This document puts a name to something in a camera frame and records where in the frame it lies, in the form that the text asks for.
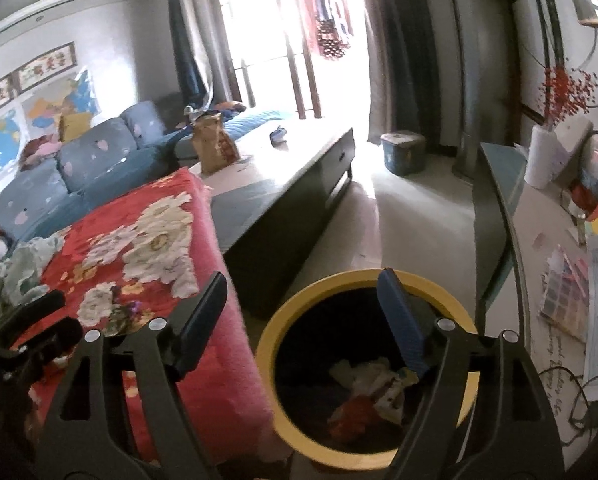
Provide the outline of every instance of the yellow trash can rim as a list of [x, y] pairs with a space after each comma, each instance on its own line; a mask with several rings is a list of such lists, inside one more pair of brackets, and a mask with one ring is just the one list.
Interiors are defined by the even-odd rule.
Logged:
[[[257, 346], [257, 366], [271, 399], [275, 431], [294, 450], [326, 466], [357, 471], [384, 469], [393, 461], [397, 450], [393, 449], [373, 454], [346, 453], [323, 446], [303, 434], [286, 415], [277, 396], [275, 387], [277, 352], [288, 329], [314, 305], [340, 292], [376, 286], [377, 278], [382, 270], [351, 270], [329, 276], [307, 286], [286, 301], [275, 313], [266, 326]], [[395, 273], [409, 293], [428, 301], [444, 316], [454, 319], [467, 332], [477, 333], [474, 322], [466, 309], [447, 290], [436, 283], [409, 272], [396, 270]], [[478, 386], [479, 373], [469, 373], [457, 426], [463, 422], [468, 412], [470, 412], [477, 397]]]

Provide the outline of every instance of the red floral blanket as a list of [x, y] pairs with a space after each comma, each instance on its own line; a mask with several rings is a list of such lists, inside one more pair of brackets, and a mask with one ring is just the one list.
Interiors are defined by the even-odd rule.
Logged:
[[[31, 327], [39, 333], [64, 316], [84, 330], [114, 333], [111, 288], [118, 301], [137, 301], [132, 326], [168, 316], [179, 301], [203, 287], [219, 270], [228, 276], [210, 215], [204, 184], [186, 169], [143, 186], [91, 212], [73, 224], [63, 249], [46, 268], [42, 282], [66, 295], [66, 306]], [[138, 449], [158, 459], [142, 415], [134, 374], [124, 377], [127, 404]], [[61, 371], [49, 370], [34, 385], [44, 417]], [[276, 437], [271, 409], [250, 351], [232, 285], [226, 307], [199, 367], [179, 383], [192, 424], [215, 462], [269, 452]]]

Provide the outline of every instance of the red berry branch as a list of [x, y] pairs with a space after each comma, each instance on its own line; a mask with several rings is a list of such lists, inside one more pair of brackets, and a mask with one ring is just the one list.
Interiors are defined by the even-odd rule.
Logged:
[[551, 130], [557, 124], [579, 112], [589, 114], [589, 107], [596, 102], [594, 90], [598, 88], [596, 74], [564, 66], [545, 69], [545, 83], [540, 86], [545, 104], [546, 128]]

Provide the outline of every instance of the light green cloth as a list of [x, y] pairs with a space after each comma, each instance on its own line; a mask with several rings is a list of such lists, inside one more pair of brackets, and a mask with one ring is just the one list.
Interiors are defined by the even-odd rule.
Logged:
[[49, 287], [41, 285], [41, 274], [63, 246], [64, 238], [57, 234], [33, 238], [17, 244], [10, 258], [0, 262], [0, 317], [48, 292]]

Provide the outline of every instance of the storage stool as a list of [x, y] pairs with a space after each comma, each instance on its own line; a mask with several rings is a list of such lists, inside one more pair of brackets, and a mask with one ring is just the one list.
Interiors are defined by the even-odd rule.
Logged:
[[405, 176], [426, 167], [426, 137], [402, 131], [381, 136], [383, 162], [391, 173]]

